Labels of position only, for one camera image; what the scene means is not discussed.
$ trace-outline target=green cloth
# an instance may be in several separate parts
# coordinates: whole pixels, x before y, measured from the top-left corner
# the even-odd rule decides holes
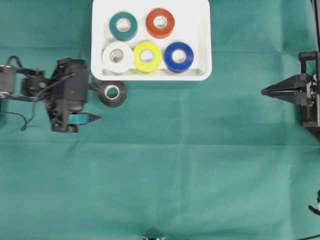
[[[21,118],[1,118],[0,239],[320,233],[307,208],[320,187],[319,142],[300,127],[294,105],[260,94],[300,72],[299,52],[316,50],[310,1],[210,4],[206,81],[128,82],[127,100],[115,109],[91,92],[85,111],[103,119],[79,134],[51,132],[42,103],[25,132]],[[17,55],[50,75],[58,59],[89,62],[91,12],[92,0],[0,0],[0,63]],[[5,105],[31,115],[30,103]]]

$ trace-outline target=black tape roll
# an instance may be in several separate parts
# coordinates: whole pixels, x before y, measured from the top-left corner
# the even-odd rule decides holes
[[[122,81],[103,81],[101,84],[103,93],[99,93],[99,99],[104,104],[110,108],[116,108],[121,106],[127,98],[127,88]],[[108,90],[116,89],[118,91],[117,96],[109,97],[107,95]]]

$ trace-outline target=electrical tape roll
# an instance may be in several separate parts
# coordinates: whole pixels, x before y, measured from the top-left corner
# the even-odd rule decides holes
[[[161,21],[161,27],[157,26],[157,21]],[[175,18],[166,9],[157,8],[151,11],[146,18],[146,29],[151,36],[156,39],[164,39],[171,35],[175,28]]]
[[[184,53],[183,60],[176,61],[174,54],[176,51]],[[164,62],[167,68],[174,73],[183,73],[187,71],[194,62],[194,52],[191,47],[183,42],[170,44],[164,52]]]
[[[125,23],[129,28],[120,28],[121,23]],[[129,41],[133,39],[138,32],[138,22],[132,14],[123,11],[111,18],[109,28],[115,39],[119,41]]]
[[[133,67],[134,53],[122,41],[109,44],[102,54],[103,65],[115,74],[122,74]]]
[[[104,89],[98,97],[100,101],[109,108],[117,108],[121,106],[127,98],[127,87],[122,81],[103,81],[101,87]],[[108,96],[108,90],[116,89],[117,95],[114,97]]]
[[[152,52],[153,59],[150,62],[142,60],[144,52]],[[160,48],[152,42],[142,42],[137,45],[133,51],[134,53],[134,65],[143,73],[152,73],[156,71],[162,63],[162,52]]]

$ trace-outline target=blue tape roll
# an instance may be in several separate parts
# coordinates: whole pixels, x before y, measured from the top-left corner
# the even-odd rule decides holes
[[[118,29],[117,23],[121,21],[125,24],[129,23],[129,29]],[[129,41],[133,39],[138,32],[138,22],[132,14],[122,11],[111,18],[109,28],[115,39],[119,41]]]
[[[88,114],[71,114],[69,115],[68,125],[88,124]]]
[[[181,63],[175,62],[173,59],[174,52],[178,50],[185,53],[185,60]],[[183,42],[175,42],[169,45],[165,50],[164,62],[170,71],[174,73],[183,73],[187,71],[194,62],[194,52],[189,45]]]

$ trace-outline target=red tape roll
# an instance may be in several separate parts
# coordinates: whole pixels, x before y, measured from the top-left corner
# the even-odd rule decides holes
[[[175,28],[175,18],[171,12],[157,8],[146,18],[146,28],[149,34],[156,39],[167,38]]]

